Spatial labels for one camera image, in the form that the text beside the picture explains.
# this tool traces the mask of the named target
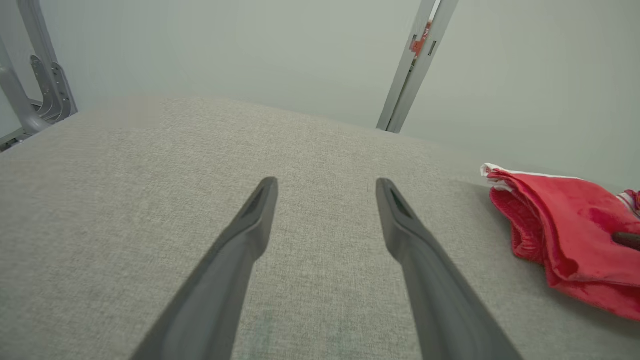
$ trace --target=red towel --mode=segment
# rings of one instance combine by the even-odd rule
[[[493,204],[511,221],[513,253],[545,267],[547,282],[571,297],[640,321],[640,251],[613,242],[640,234],[638,194],[616,197],[576,177],[485,164]]]

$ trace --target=gray upholstered table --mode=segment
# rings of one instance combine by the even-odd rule
[[[541,267],[511,254],[479,176],[492,160],[224,100],[81,112],[0,154],[0,357],[126,359],[257,183],[277,176],[234,359],[418,359],[376,207],[384,176],[526,359],[637,359],[640,323],[547,288]]]

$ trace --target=white wall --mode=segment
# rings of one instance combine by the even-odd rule
[[[375,127],[420,0],[49,0],[80,111],[222,95]]]
[[[638,15],[633,0],[460,0],[401,134],[640,188]]]

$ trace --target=red cloth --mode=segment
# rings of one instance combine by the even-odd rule
[[[611,240],[640,234],[640,220],[602,187],[570,177],[510,172],[486,164],[493,204],[511,221],[513,253],[545,267],[571,297],[640,321],[640,251]]]

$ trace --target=gray metal frame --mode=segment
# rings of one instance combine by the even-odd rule
[[[433,23],[431,24],[431,29],[429,29],[427,40],[424,42],[424,48],[418,57],[411,74],[406,79],[404,90],[401,91],[398,98],[395,110],[393,111],[389,124],[386,128],[387,131],[399,133],[400,129],[402,129],[415,97],[418,95],[420,86],[427,75],[427,71],[429,71],[431,62],[442,43],[442,37],[444,36],[447,26],[449,26],[449,21],[451,20],[453,11],[455,11],[457,5],[458,0],[442,0],[440,3],[440,7],[438,8],[435,18],[433,19]]]
[[[51,126],[38,116],[13,69],[0,67],[0,86],[25,133],[34,135]]]
[[[40,73],[40,77],[46,76],[47,79],[43,79],[43,82],[48,82],[53,85],[55,91],[52,92],[52,109],[50,113],[47,113],[49,119],[54,119],[55,122],[65,119],[69,115],[77,113],[76,102],[73,99],[71,91],[69,90],[68,81],[65,77],[65,73],[62,70],[55,71],[55,68],[61,69],[56,52],[53,49],[51,43],[51,37],[47,30],[47,24],[42,15],[42,9],[40,7],[40,0],[16,0],[18,9],[22,15],[24,26],[29,34],[29,39],[33,45],[33,50],[36,52],[37,57],[45,65],[45,74]],[[70,111],[65,111],[66,107],[70,106]]]
[[[396,104],[398,103],[398,99],[400,98],[400,94],[403,90],[407,74],[411,69],[411,64],[413,62],[413,58],[415,57],[415,53],[411,51],[411,44],[414,40],[418,40],[422,36],[422,34],[424,34],[424,29],[427,27],[429,16],[431,15],[431,9],[433,9],[434,4],[435,0],[422,0],[422,2],[420,3],[418,14],[413,21],[409,39],[406,42],[402,57],[400,59],[400,64],[398,65],[398,70],[396,71],[396,76],[394,77],[394,81],[391,84],[391,89],[389,90],[389,94],[387,95],[387,100],[385,101],[385,106],[382,109],[382,114],[380,114],[380,119],[378,120],[378,125],[376,126],[377,129],[387,130],[389,126],[391,116],[394,113]]]

